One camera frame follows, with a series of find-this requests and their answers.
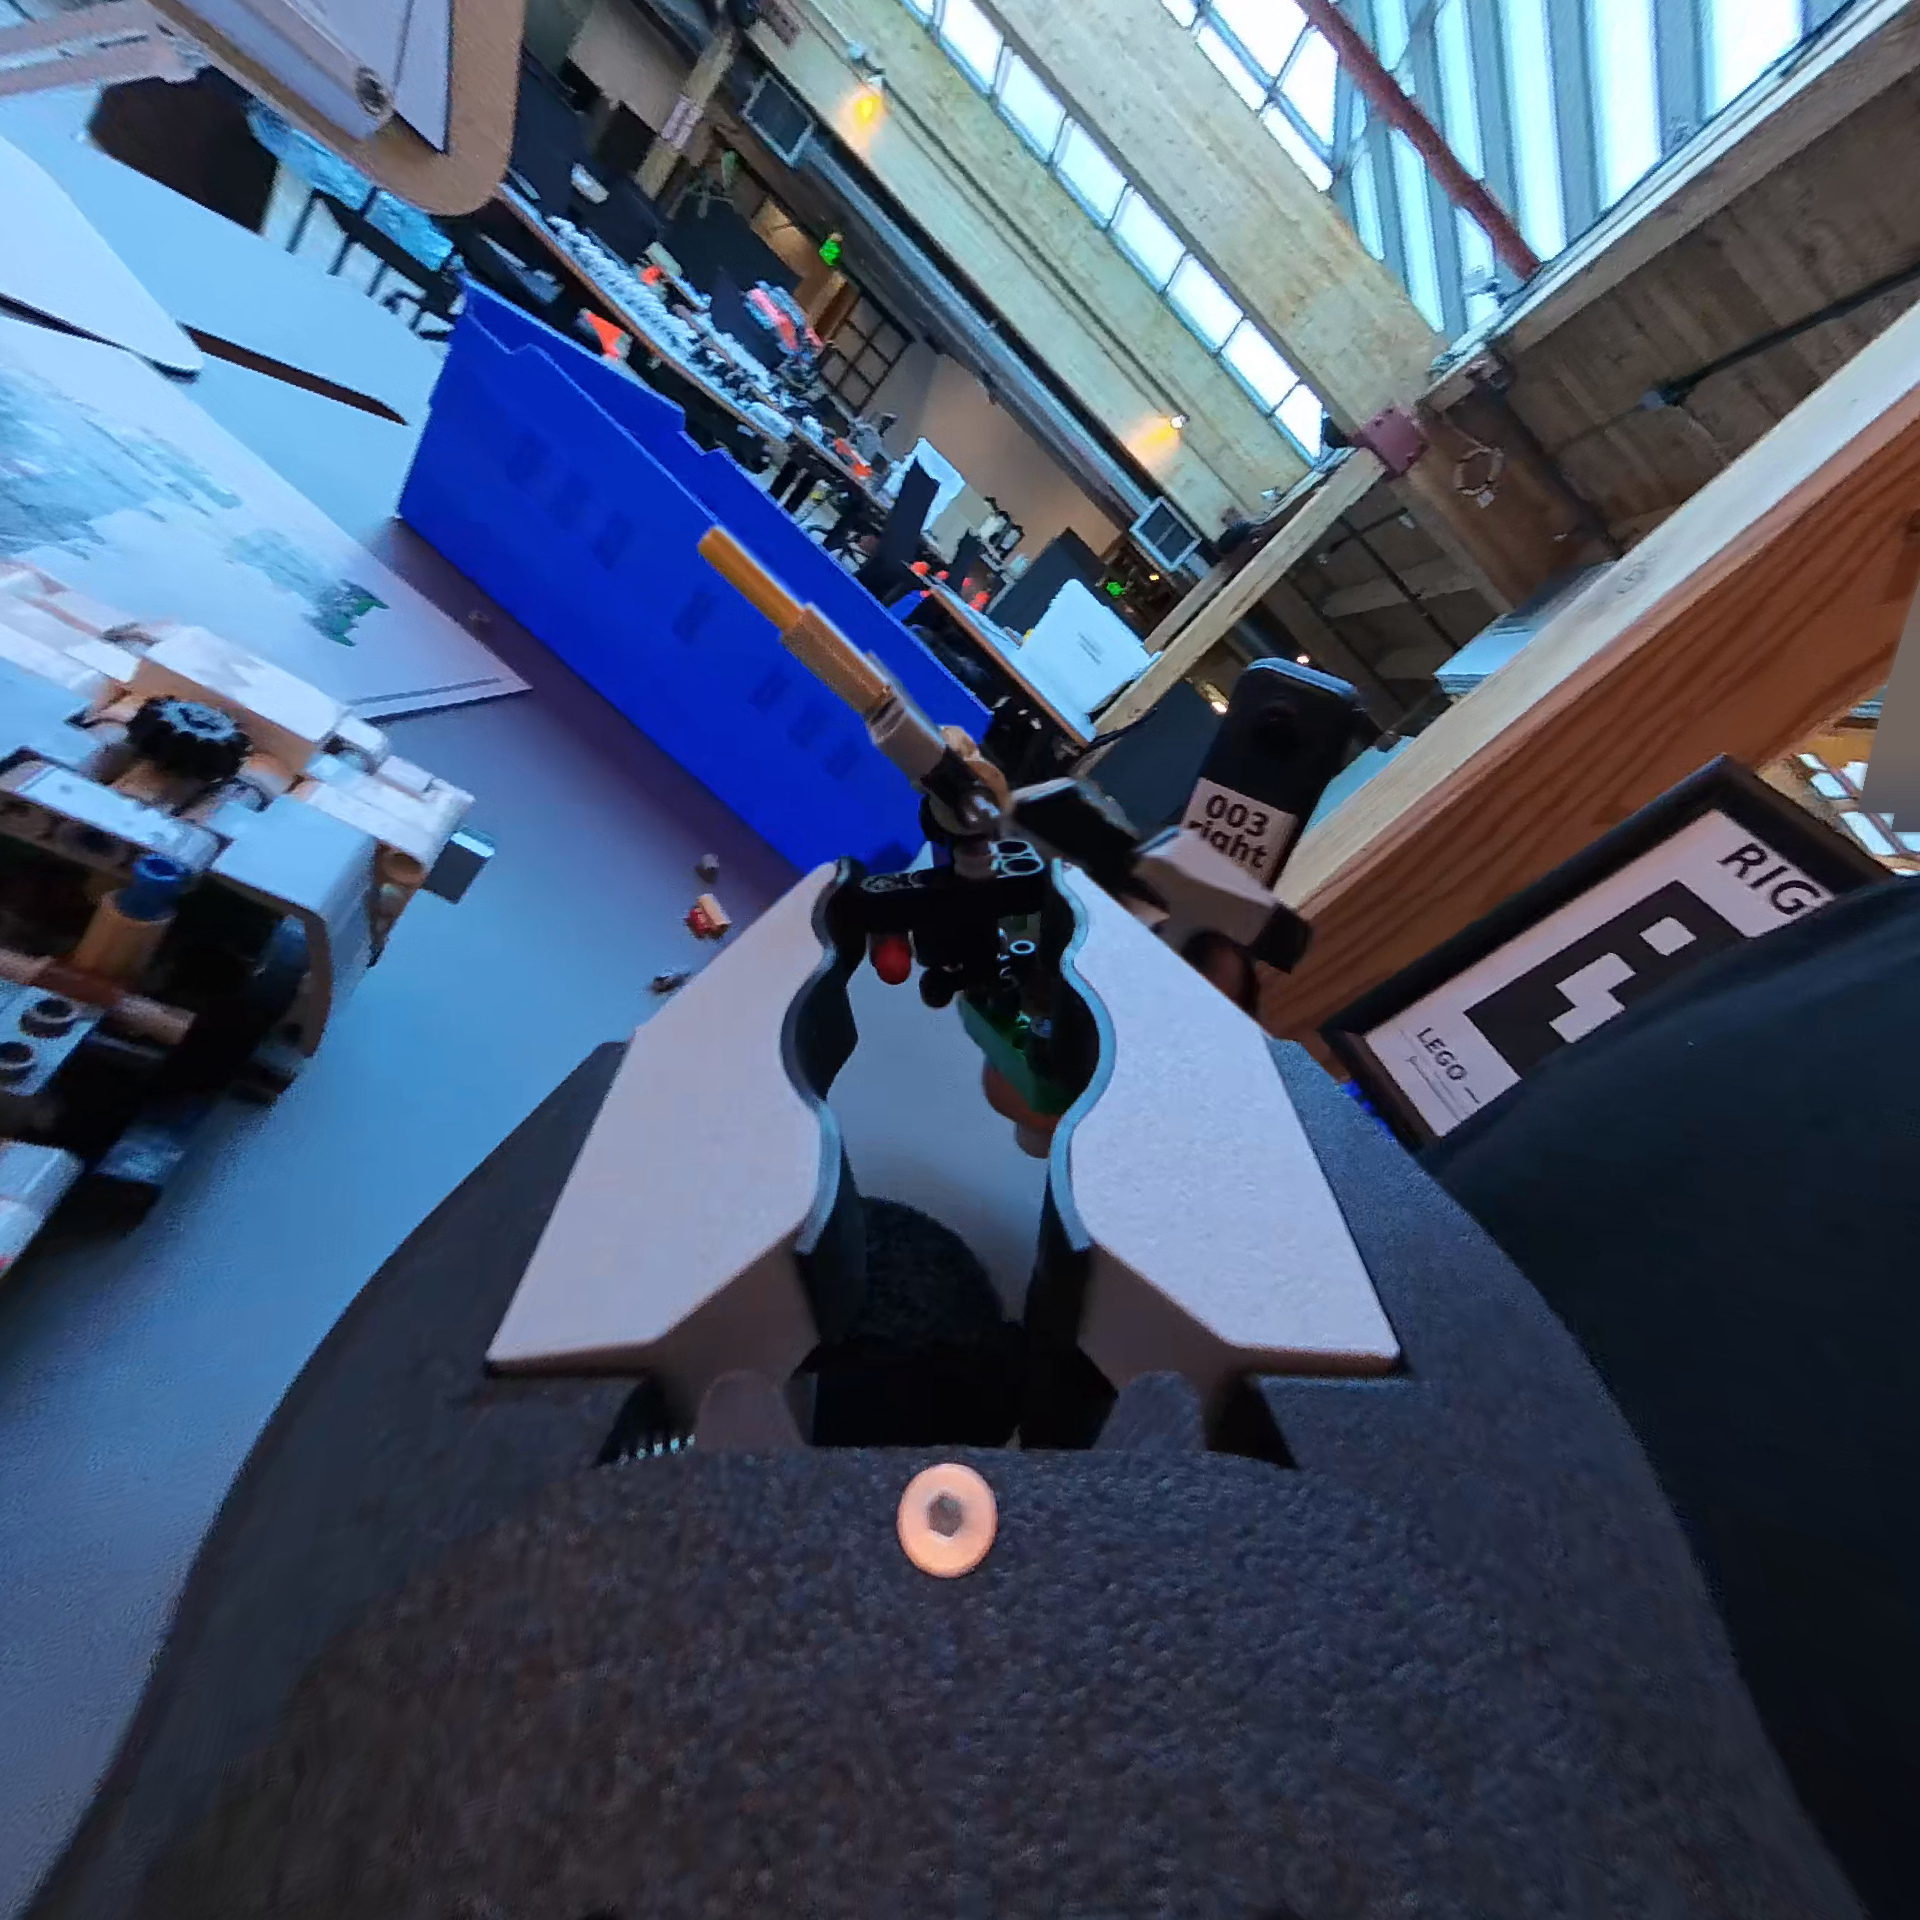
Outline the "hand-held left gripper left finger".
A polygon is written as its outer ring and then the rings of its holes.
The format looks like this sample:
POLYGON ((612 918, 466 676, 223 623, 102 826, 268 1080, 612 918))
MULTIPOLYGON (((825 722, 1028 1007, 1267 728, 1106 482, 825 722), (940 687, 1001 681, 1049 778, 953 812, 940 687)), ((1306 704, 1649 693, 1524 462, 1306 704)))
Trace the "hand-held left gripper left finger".
POLYGON ((636 1028, 490 1370, 791 1377, 846 1328, 843 886, 808 872, 636 1028))

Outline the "open instruction booklet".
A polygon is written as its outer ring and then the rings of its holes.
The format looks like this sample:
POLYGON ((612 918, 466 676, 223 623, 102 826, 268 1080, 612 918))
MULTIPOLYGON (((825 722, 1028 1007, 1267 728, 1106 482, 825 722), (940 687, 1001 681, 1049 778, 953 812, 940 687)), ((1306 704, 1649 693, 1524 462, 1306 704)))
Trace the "open instruction booklet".
POLYGON ((527 689, 170 376, 6 318, 3 557, 202 625, 368 719, 527 689))

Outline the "grey air duct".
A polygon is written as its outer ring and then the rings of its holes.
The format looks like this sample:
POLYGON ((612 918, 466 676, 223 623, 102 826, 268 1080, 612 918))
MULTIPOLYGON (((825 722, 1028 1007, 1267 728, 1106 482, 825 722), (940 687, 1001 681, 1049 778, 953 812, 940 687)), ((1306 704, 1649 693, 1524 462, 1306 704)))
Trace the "grey air duct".
POLYGON ((1129 526, 1160 493, 1132 456, 1028 351, 978 285, 953 268, 923 229, 832 141, 814 141, 801 159, 810 181, 874 265, 902 295, 915 324, 982 378, 984 388, 1063 465, 1100 509, 1129 526))

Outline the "framed marker sign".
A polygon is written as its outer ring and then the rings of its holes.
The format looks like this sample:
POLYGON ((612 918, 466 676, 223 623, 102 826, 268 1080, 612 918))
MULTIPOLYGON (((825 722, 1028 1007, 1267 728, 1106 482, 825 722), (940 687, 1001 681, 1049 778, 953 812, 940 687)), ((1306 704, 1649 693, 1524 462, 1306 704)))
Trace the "framed marker sign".
POLYGON ((1719 952, 1889 878, 1851 833, 1718 757, 1318 1036, 1420 1150, 1719 952))

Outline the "lego gear subassembly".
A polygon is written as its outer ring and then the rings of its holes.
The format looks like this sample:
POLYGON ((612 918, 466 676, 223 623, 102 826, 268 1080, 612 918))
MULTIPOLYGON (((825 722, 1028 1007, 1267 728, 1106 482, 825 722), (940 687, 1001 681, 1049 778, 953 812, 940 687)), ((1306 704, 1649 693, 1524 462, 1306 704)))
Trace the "lego gear subassembly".
POLYGON ((1055 1014, 1063 1039, 1072 1036, 1092 1070, 1092 1014, 1066 975, 1072 921, 1060 876, 1012 836, 1007 777, 970 732, 931 719, 889 663, 788 589, 726 526, 700 538, 700 556, 776 623, 783 646, 855 712, 875 752, 920 794, 931 865, 871 872, 843 909, 874 972, 902 984, 915 968, 932 1010, 1007 978, 1055 1014))

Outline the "person's right hand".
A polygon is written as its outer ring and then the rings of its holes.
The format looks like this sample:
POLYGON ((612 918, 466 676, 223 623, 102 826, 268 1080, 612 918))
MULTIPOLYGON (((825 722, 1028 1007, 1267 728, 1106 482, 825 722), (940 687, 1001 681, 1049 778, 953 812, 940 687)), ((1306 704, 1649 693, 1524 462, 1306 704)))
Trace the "person's right hand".
POLYGON ((1063 1116, 1078 1100, 1078 1093, 1058 1076, 1028 1063, 994 1058, 982 1065, 982 1093, 990 1109, 1012 1125, 1022 1152, 1035 1160, 1049 1154, 1063 1116))

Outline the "white black lego truck model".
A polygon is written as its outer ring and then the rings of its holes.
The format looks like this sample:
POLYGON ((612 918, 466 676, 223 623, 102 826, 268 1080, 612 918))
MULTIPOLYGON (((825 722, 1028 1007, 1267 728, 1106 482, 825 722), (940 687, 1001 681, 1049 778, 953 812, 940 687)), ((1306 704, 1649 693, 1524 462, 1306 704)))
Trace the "white black lego truck model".
POLYGON ((138 1221, 226 1096, 274 1100, 473 794, 212 630, 6 562, 3 1271, 71 1206, 138 1221))

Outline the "blue plastic bin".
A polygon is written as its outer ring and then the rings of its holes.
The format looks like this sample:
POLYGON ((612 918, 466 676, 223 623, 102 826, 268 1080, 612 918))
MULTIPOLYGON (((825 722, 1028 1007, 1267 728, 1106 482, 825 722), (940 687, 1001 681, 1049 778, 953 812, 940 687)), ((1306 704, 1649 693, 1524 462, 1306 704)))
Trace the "blue plastic bin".
POLYGON ((777 625, 700 556, 726 526, 882 660, 936 724, 988 706, 678 404, 473 285, 400 492, 400 519, 801 871, 894 872, 920 793, 777 625))

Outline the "green lego angle beam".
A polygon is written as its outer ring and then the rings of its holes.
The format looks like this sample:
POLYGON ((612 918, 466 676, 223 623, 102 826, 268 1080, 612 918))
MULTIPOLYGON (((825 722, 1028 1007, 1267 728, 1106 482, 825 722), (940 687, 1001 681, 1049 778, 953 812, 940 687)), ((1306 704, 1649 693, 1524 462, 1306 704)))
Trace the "green lego angle beam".
POLYGON ((1046 1120, 1068 1116, 1089 1082, 1090 1068, 1074 1052, 1078 1039, 1063 1039, 1063 1028, 1047 1007, 1031 1002, 1003 978, 988 992, 963 994, 956 1010, 984 1063, 1028 1111, 1046 1120))

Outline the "background desk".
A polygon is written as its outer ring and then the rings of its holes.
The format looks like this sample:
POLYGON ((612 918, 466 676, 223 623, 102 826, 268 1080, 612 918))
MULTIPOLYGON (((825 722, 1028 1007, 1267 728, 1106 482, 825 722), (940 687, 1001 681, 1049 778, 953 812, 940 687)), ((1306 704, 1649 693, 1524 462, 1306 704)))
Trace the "background desk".
POLYGON ((1010 682, 1020 698, 1041 711, 1074 749, 1090 748, 1098 738, 1095 722, 1049 689, 1046 678, 1041 678, 1035 669, 1022 660, 1024 646, 1017 639, 1010 639, 1003 628, 971 608, 971 602, 947 582, 931 580, 923 582, 923 586, 923 597, 915 608, 912 620, 922 625, 932 622, 956 634, 970 656, 978 658, 996 671, 1001 681, 1010 682))

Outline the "white box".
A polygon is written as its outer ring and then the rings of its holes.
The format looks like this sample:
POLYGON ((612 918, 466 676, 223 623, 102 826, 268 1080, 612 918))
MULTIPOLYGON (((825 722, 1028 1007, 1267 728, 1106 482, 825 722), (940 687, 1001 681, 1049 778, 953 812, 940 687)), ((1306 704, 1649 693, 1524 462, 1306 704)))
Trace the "white box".
POLYGON ((1098 719, 1150 665, 1104 591, 1068 580, 1016 649, 1020 674, 1060 712, 1098 719))

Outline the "wooden post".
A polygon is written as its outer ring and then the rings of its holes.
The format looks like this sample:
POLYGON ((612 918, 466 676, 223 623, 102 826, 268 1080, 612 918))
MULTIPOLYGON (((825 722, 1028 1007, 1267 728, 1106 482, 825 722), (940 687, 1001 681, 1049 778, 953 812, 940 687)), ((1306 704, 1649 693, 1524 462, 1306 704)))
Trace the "wooden post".
POLYGON ((1762 767, 1886 682, 1919 572, 1911 308, 1307 829, 1260 1021, 1321 1024, 1705 761, 1762 767))

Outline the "wooden column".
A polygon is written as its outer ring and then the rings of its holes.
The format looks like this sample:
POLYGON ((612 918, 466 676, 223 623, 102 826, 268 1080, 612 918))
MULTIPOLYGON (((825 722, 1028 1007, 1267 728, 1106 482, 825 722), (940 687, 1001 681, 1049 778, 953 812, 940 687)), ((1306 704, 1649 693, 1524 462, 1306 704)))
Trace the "wooden column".
POLYGON ((1250 520, 1235 550, 1148 633, 1148 665, 1098 711, 1095 735, 1146 718, 1383 477, 1385 465, 1370 447, 1339 447, 1310 468, 1272 514, 1250 520))

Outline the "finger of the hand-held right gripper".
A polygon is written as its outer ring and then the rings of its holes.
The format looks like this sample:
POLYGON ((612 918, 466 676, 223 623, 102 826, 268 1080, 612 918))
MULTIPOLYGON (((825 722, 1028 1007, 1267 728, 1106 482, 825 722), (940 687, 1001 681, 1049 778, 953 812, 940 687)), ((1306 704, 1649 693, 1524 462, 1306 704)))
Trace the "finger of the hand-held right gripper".
POLYGON ((1218 936, 1290 974, 1312 943, 1310 924, 1196 826, 1167 826, 1134 848, 1129 898, 1144 924, 1177 950, 1218 936))
POLYGON ((1083 871, 1104 892, 1134 888, 1142 832, 1090 782, 1055 777, 1012 788, 1010 825, 1017 838, 1083 871))

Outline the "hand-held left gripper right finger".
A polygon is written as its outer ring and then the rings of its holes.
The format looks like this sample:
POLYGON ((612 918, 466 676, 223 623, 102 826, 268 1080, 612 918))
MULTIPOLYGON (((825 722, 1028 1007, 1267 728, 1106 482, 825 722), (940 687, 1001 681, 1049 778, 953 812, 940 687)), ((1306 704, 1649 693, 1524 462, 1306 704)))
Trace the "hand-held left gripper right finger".
POLYGON ((1079 871, 1063 983, 1095 1068, 1047 1192, 1087 1261, 1072 1343, 1110 1380, 1387 1375, 1402 1343, 1263 1025, 1079 871))

